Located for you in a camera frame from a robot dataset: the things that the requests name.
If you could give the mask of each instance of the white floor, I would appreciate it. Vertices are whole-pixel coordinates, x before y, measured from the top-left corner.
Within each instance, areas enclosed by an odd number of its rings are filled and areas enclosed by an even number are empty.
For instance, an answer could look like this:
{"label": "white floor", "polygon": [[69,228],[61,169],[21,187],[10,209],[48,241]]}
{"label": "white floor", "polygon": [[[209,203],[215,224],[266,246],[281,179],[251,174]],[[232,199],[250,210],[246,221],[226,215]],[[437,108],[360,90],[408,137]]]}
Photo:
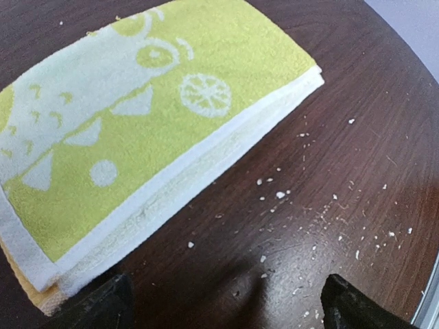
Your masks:
{"label": "white floor", "polygon": [[439,0],[366,0],[439,82]]}

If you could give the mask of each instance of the towel pattern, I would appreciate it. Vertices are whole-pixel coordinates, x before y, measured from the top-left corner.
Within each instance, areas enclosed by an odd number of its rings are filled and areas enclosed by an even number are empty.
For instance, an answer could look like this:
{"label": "towel pattern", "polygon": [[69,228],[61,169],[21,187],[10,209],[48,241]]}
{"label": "towel pattern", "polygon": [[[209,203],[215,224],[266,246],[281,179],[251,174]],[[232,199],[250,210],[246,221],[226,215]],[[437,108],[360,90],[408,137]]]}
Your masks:
{"label": "towel pattern", "polygon": [[[159,9],[153,12],[164,21],[165,16]],[[148,115],[154,95],[154,78],[165,75],[180,64],[180,52],[171,42],[160,38],[148,37],[152,26],[150,13],[142,13],[133,17],[117,21],[111,25],[114,35],[112,42],[118,47],[120,38],[131,40],[139,44],[139,48],[127,55],[124,65],[116,74],[119,78],[129,77],[133,71],[143,70],[142,81],[137,88],[123,94],[112,94],[110,97],[94,98],[93,103],[84,104],[76,98],[81,94],[81,86],[72,86],[69,90],[46,90],[41,83],[31,84],[28,90],[17,91],[18,95],[27,95],[26,99],[34,97],[27,103],[26,111],[19,105],[14,106],[14,87],[10,86],[0,95],[5,104],[5,113],[10,112],[10,124],[0,133],[1,177],[6,191],[8,182],[16,176],[21,176],[23,184],[47,191],[51,183],[51,166],[53,154],[61,144],[89,147],[99,140],[102,128],[102,113],[111,112],[113,115],[136,116]],[[90,37],[99,38],[99,32]],[[194,59],[191,45],[182,38],[176,38],[176,43],[187,51],[187,59]],[[84,67],[77,70],[84,71],[90,66],[86,62]],[[88,72],[105,78],[105,70],[100,66],[95,71]],[[99,94],[98,86],[93,92]],[[226,82],[212,75],[196,73],[186,75],[180,85],[181,102],[190,111],[204,117],[223,117],[230,109],[232,93]],[[47,106],[36,106],[43,111],[32,110],[36,102],[44,102]],[[111,185],[117,177],[117,165],[109,159],[98,160],[90,170],[90,177],[95,186]]]}

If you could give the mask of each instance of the wood grain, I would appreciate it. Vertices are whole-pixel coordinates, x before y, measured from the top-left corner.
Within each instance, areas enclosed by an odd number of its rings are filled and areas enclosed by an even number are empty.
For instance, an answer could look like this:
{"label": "wood grain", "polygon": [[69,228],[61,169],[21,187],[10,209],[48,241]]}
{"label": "wood grain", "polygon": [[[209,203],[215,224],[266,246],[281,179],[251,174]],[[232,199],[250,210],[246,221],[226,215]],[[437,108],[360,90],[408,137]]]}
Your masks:
{"label": "wood grain", "polygon": [[[161,2],[0,2],[0,88],[86,31]],[[132,275],[136,328],[321,328],[330,273],[408,320],[439,245],[438,85],[362,1],[251,3],[326,84],[112,269]],[[3,256],[0,295],[0,327],[44,322]]]}

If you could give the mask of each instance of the yellow fabric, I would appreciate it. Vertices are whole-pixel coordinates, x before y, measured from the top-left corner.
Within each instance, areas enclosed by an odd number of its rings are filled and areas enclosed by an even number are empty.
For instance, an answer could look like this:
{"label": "yellow fabric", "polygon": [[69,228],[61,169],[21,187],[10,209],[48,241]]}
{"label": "yellow fabric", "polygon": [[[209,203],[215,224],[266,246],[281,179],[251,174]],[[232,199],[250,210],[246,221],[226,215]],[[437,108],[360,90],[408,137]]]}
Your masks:
{"label": "yellow fabric", "polygon": [[[178,157],[315,65],[243,0],[177,0],[117,20],[0,93],[0,182],[55,263]],[[57,284],[38,292],[0,245],[29,299],[52,313],[66,295]]]}
{"label": "yellow fabric", "polygon": [[5,253],[6,259],[8,260],[17,280],[19,281],[21,288],[23,288],[23,290],[26,292],[26,295],[32,304],[41,309],[44,314],[52,315],[56,307],[67,299],[67,296],[60,291],[57,284],[54,284],[42,293],[38,292],[26,279],[23,273],[21,273],[19,267],[14,262],[14,259],[9,254],[8,249],[1,239],[0,247]]}

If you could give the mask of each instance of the green towel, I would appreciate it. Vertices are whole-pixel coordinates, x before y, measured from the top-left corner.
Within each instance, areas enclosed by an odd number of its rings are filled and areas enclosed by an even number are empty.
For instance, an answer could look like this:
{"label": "green towel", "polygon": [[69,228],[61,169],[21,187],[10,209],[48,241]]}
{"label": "green towel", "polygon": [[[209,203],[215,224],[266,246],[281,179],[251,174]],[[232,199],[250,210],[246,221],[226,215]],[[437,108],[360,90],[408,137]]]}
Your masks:
{"label": "green towel", "polygon": [[0,238],[30,299],[50,313],[322,84],[242,0],[173,1],[32,67],[0,93]]}

